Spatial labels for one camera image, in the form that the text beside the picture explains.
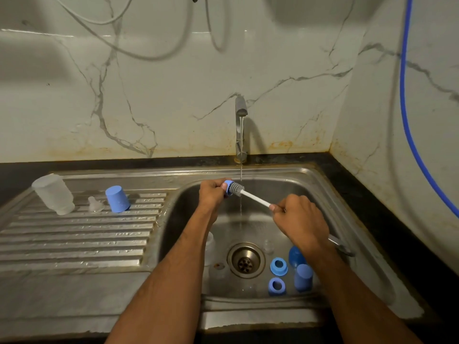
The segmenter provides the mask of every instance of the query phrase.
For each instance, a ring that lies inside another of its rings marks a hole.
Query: blue hose
[[[422,173],[426,177],[429,184],[432,186],[433,190],[438,194],[441,200],[446,204],[446,206],[459,218],[459,209],[449,200],[446,194],[442,189],[437,185],[432,175],[429,173],[429,170],[425,166],[424,162],[421,159],[421,156],[416,149],[415,142],[411,136],[410,126],[408,124],[408,117],[406,113],[406,104],[405,104],[405,69],[406,69],[406,52],[408,47],[408,34],[410,32],[410,18],[411,18],[411,9],[413,7],[413,0],[407,0],[406,11],[405,11],[405,28],[403,34],[403,43],[402,43],[402,54],[400,56],[400,109],[402,110],[402,121],[403,128],[405,131],[405,136],[410,145],[411,152],[416,159],[416,163],[420,167]]]

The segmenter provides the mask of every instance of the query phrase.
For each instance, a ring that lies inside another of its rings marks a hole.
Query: faucet
[[[244,117],[247,116],[246,100],[242,96],[236,97],[236,159],[238,164],[247,161],[247,147],[244,141]]]

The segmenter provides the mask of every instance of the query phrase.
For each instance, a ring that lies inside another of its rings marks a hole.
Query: silicone bristle
[[[232,193],[232,194],[236,194],[238,197],[240,197],[240,192],[245,189],[245,187],[243,185],[240,185],[236,182],[233,182],[231,185],[229,185],[229,191]]]

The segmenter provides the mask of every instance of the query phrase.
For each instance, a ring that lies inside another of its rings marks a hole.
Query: wall
[[[459,220],[419,170],[399,105],[405,0],[385,0],[359,51],[332,154],[459,274]],[[434,179],[459,205],[459,0],[414,0],[406,100],[413,138]]]
[[[0,0],[0,161],[326,151],[379,2]]]

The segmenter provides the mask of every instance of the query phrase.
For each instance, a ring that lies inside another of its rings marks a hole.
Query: person
[[[205,180],[179,239],[121,314],[106,344],[192,343],[197,330],[207,234],[224,199],[225,179]],[[346,344],[421,341],[357,277],[328,242],[329,228],[306,196],[272,204],[273,219],[317,274]]]

